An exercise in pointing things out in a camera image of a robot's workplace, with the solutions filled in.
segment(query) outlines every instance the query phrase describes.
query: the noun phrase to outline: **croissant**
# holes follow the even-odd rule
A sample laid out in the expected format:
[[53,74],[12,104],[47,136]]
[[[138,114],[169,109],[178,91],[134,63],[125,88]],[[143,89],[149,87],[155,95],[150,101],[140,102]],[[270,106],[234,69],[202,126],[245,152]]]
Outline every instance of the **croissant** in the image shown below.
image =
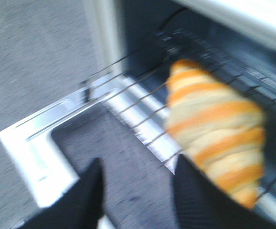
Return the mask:
[[261,108],[188,60],[172,65],[166,85],[167,132],[221,190],[253,208],[263,175]]

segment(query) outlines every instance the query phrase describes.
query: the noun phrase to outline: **wire rack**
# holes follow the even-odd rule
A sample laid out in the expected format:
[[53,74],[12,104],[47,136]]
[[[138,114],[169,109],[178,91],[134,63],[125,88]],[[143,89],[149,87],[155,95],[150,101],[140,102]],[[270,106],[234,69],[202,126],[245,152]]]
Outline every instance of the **wire rack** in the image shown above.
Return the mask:
[[[105,98],[106,104],[114,110],[114,114],[120,120],[126,120],[135,131],[137,137],[173,172],[176,155],[184,153],[184,151],[170,138],[163,128],[164,120],[170,111],[164,103],[156,99],[156,94],[160,92],[164,96],[167,95],[165,80],[157,80],[157,86],[151,91],[147,91],[142,85],[146,80],[158,79],[158,75],[162,75],[158,74],[160,72],[164,72],[167,77],[169,74],[167,69],[176,59],[188,58],[196,60],[219,80],[263,107],[269,118],[266,128],[268,139],[270,139],[270,148],[276,150],[276,76],[260,73],[185,30],[176,30],[169,35],[164,32],[157,32],[153,38],[152,41],[147,42],[141,48],[84,81],[83,84],[86,84],[86,82],[91,84],[88,87],[88,91],[85,92],[85,101],[88,101],[90,94]],[[120,74],[107,78],[101,77],[102,72],[109,70],[115,64],[126,62],[128,58],[141,54],[150,47],[165,51],[161,61],[150,69],[128,77],[127,75],[131,70],[140,67],[139,63],[137,63],[126,67]],[[105,88],[109,84],[115,85],[117,81],[118,84],[122,84],[118,89],[99,93],[101,88]],[[126,99],[120,99],[122,95],[129,99],[127,101]],[[271,180],[263,182],[259,199],[262,200],[262,197],[269,194],[275,184],[276,174]]]

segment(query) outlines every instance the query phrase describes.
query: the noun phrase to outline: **concrete floor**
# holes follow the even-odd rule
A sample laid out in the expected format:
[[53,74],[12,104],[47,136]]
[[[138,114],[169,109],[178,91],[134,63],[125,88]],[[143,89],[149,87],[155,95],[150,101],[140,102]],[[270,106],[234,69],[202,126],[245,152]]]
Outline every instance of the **concrete floor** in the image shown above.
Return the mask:
[[[96,69],[81,0],[0,0],[0,131]],[[0,229],[37,210],[0,143]]]

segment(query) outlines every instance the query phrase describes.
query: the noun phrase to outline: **toaster oven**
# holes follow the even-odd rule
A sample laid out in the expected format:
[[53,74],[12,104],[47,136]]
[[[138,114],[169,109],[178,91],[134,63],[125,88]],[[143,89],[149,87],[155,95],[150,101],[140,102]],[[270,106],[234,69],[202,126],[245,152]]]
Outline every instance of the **toaster oven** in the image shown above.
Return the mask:
[[[108,193],[108,217],[118,228],[177,227],[170,202],[172,194],[167,189],[178,155],[184,152],[163,128],[170,113],[165,106],[165,82],[170,65],[187,58],[201,63],[265,111],[265,175],[253,211],[276,224],[276,2],[86,0],[84,6],[93,32],[98,72],[86,76],[72,94],[0,132],[1,142],[39,208],[49,207],[61,198],[94,155],[88,152],[88,144],[84,145],[85,154],[75,154],[71,148],[80,148],[84,140],[71,146],[69,140],[64,140],[70,131],[64,129],[72,125],[79,129],[84,120],[98,122],[98,114],[91,111],[95,104],[102,103],[133,130],[132,134],[156,159],[137,156],[136,152],[106,152],[118,158],[108,167],[122,170],[124,160],[132,158],[137,165],[131,161],[128,164],[137,174],[145,173],[142,177],[147,180],[137,186],[147,194],[127,188],[119,196]],[[105,134],[103,126],[90,127],[92,131],[94,128],[113,138],[112,133]],[[131,172],[133,185],[137,185],[134,180],[142,178],[134,174],[135,170]],[[113,185],[122,186],[122,178],[111,184],[112,189]],[[143,202],[143,195],[151,200]],[[126,207],[124,201],[128,199],[132,207]],[[148,203],[148,210],[141,203]]]

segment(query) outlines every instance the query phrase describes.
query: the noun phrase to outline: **golden brown croissant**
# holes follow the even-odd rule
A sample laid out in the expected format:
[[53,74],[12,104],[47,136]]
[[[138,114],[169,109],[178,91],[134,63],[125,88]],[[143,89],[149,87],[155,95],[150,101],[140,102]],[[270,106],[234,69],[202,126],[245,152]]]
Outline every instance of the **golden brown croissant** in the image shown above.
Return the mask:
[[260,107],[187,60],[172,65],[167,89],[168,133],[210,180],[253,208],[263,175]]

